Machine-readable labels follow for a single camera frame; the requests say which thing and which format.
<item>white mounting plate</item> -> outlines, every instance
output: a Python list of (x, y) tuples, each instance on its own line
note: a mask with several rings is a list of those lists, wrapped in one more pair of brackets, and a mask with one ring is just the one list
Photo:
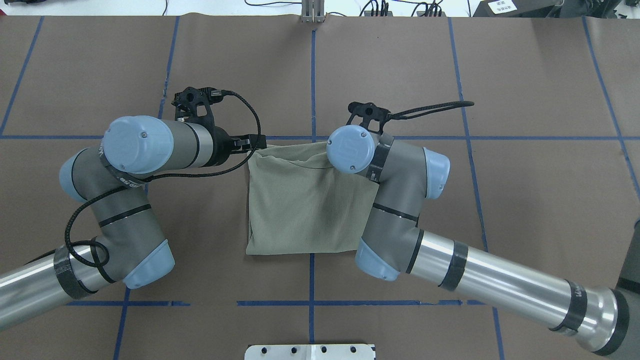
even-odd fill
[(244, 360), (375, 360), (375, 349), (370, 344), (252, 345)]

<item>gray-green towel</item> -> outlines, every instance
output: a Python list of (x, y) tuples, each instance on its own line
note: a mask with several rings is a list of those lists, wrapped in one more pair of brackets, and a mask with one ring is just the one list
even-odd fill
[(378, 185), (333, 168), (326, 142), (258, 150), (249, 174), (247, 254), (358, 248)]

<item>silver metal tube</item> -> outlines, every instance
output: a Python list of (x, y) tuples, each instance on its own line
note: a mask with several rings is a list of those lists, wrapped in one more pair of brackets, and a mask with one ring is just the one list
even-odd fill
[[(449, 275), (453, 257), (452, 240), (425, 232), (411, 274), (442, 284)], [(568, 281), (472, 247), (468, 248), (463, 273), (454, 288), (549, 329), (563, 324), (572, 303)], [(586, 314), (577, 332), (570, 329), (558, 332), (575, 336), (582, 347), (593, 352), (606, 345), (613, 334), (616, 301), (607, 288), (585, 288), (584, 294)]]
[[(91, 259), (89, 246), (75, 248)], [(0, 331), (73, 301), (62, 289), (53, 268), (53, 255), (0, 275)], [(109, 283), (96, 268), (85, 266), (69, 256), (78, 279), (92, 291)]]

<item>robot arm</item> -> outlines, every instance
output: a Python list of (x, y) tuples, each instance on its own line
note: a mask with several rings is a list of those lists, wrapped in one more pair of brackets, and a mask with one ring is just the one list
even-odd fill
[[(640, 354), (640, 223), (615, 290), (585, 288), (417, 227), (422, 200), (437, 198), (449, 160), (382, 131), (388, 110), (349, 105), (351, 118), (329, 137), (327, 155), (340, 171), (380, 184), (356, 263), (365, 273), (393, 281), (401, 272), (458, 291), (489, 305), (573, 336), (601, 356)], [(363, 118), (351, 125), (354, 116)], [(370, 131), (371, 120), (380, 122)]]
[[(266, 147), (260, 128), (257, 135), (229, 136), (215, 126), (210, 105), (225, 95), (237, 96), (257, 120), (253, 108), (234, 92), (186, 88), (172, 102), (178, 121), (121, 117), (111, 123), (99, 147), (78, 152), (62, 166), (63, 189), (85, 202), (74, 216), (90, 205), (102, 234), (71, 244), (70, 221), (64, 246), (0, 276), (0, 330), (110, 283), (123, 281), (135, 289), (171, 271), (175, 262), (168, 240), (142, 185), (166, 176), (215, 175), (154, 174), (220, 165), (231, 154)], [(197, 115), (199, 106), (206, 115)]]

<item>cloth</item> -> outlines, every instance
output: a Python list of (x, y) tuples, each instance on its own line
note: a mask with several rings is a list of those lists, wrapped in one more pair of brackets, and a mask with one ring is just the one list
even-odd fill
[(336, 170), (326, 142), (258, 150), (249, 174), (248, 255), (358, 248), (378, 184)]

